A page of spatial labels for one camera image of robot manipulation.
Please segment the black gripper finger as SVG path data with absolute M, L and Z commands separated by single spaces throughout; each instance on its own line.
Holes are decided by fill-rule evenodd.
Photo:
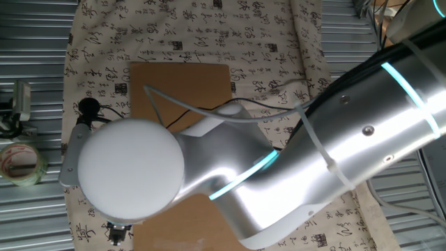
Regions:
M 111 245 L 119 246 L 125 240 L 126 234 L 126 229 L 111 229 L 109 231 L 108 241 Z

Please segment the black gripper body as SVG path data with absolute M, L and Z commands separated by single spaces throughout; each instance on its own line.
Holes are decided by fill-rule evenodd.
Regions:
M 109 234 L 126 234 L 131 230 L 132 225 L 120 225 L 113 222 L 107 222 L 106 228 L 109 230 Z

